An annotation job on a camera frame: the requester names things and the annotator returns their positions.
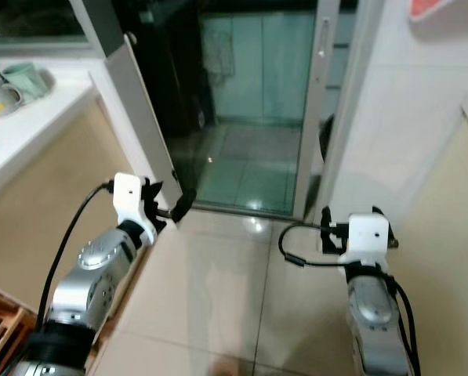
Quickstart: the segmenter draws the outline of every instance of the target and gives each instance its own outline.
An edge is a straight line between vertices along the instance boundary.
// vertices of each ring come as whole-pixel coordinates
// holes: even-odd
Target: door handle
[[[328,46],[329,24],[330,24],[329,18],[325,17],[322,20],[321,37],[319,38],[319,47],[317,50],[317,55],[319,57],[326,57],[326,49]]]
[[[316,69],[314,80],[319,82],[321,80],[322,71],[325,66],[325,58],[327,57],[328,50],[328,36],[329,28],[331,27],[331,20],[329,17],[322,19],[321,33],[319,34],[319,42],[317,44],[317,59],[315,60]]]
[[[137,45],[138,44],[138,38],[131,31],[127,31],[125,33],[125,36],[129,40],[131,45]]]

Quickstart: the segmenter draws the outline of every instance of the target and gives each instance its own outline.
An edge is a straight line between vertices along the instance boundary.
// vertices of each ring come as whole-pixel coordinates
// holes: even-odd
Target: beige cabinet
[[[0,193],[0,290],[38,308],[71,218],[87,193],[117,171],[131,170],[95,103]],[[72,233],[53,286],[74,264],[80,247],[115,221],[111,196],[99,193]]]
[[[424,376],[468,376],[468,119],[420,190],[389,255],[415,311]]]

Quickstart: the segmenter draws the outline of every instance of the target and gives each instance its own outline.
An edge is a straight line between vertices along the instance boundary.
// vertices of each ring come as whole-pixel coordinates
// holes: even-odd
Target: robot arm
[[[345,276],[349,296],[346,318],[353,337],[357,374],[419,376],[412,310],[402,288],[388,275],[387,249],[398,246],[389,222],[378,208],[370,214],[351,215],[348,223],[331,222],[329,208],[324,208],[322,214],[320,226],[295,224],[283,230],[279,249],[285,260],[300,267],[338,267]],[[282,244],[285,234],[301,226],[320,230],[323,253],[340,255],[339,262],[308,262],[286,252]],[[334,245],[329,234],[341,240],[341,248]],[[398,292],[410,321],[411,343],[395,298]]]
[[[117,286],[128,273],[139,250],[152,245],[165,222],[178,222],[190,209],[194,193],[180,198],[175,209],[158,209],[155,197],[161,183],[118,173],[114,178],[114,208],[118,226],[88,241],[72,271],[54,291],[42,330],[33,333],[26,360],[16,376],[54,374],[80,376],[91,345],[102,328]]]

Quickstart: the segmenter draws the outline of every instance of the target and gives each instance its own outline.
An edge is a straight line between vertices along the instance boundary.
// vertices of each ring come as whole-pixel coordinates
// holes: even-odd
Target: kitchen counter
[[[50,74],[56,80],[47,96],[0,117],[0,189],[96,98],[87,72]]]
[[[43,147],[43,135],[49,138],[57,127],[53,122],[38,130],[38,146]],[[38,150],[36,145],[21,149],[27,155]],[[1,293],[36,311],[61,237],[79,204],[93,187],[119,171],[131,172],[131,168],[94,100],[0,189]],[[100,193],[83,211],[56,270],[51,294],[75,265],[82,246],[117,223],[111,201],[110,194]]]

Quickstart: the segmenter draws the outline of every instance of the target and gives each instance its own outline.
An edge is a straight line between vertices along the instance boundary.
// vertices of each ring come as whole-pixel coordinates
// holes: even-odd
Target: red object
[[[420,20],[452,1],[453,0],[411,0],[409,10],[410,17],[414,20]]]

